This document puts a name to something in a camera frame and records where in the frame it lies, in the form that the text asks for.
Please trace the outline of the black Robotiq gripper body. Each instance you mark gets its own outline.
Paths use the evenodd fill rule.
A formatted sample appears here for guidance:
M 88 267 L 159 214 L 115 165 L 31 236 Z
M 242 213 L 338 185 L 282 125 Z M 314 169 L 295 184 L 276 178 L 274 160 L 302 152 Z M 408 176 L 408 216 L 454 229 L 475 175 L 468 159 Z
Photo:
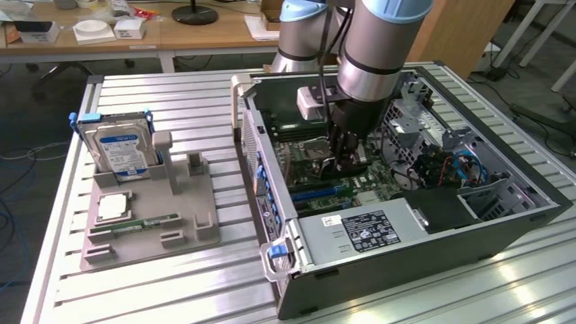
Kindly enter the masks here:
M 378 126 L 387 104 L 387 99 L 371 102 L 356 99 L 338 101 L 331 116 L 332 124 L 344 133 L 367 137 Z

